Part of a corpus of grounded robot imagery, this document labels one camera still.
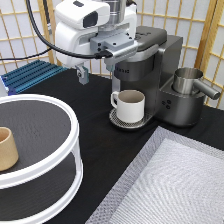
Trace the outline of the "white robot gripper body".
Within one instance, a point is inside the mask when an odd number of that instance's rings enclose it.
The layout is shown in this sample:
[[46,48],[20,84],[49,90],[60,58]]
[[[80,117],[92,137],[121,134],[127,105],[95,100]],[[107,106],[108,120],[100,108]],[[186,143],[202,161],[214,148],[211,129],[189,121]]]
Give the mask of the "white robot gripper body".
[[99,31],[122,30],[135,38],[136,11],[136,4],[126,0],[64,0],[55,9],[59,19],[55,43],[73,56],[57,52],[57,59],[67,67],[73,67],[102,57],[90,49],[90,39]]

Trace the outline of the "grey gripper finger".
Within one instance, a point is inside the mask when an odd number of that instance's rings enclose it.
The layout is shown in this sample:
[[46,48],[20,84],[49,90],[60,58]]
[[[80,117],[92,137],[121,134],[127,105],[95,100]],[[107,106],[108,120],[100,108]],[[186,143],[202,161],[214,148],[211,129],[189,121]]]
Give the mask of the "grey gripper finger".
[[104,63],[106,64],[106,69],[109,72],[113,72],[115,69],[115,60],[113,58],[105,58]]
[[79,82],[82,85],[85,85],[89,82],[89,72],[88,69],[83,65],[76,66],[77,76],[79,78]]

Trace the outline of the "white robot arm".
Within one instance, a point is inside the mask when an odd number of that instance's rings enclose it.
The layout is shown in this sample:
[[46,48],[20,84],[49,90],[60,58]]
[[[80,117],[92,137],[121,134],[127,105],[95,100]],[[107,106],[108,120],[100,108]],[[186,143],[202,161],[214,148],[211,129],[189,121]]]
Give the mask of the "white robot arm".
[[112,72],[115,64],[137,51],[136,6],[126,0],[64,0],[55,9],[59,19],[55,44],[73,56],[57,52],[57,59],[68,68],[75,68],[79,82],[89,82],[84,62],[91,58],[104,59]]

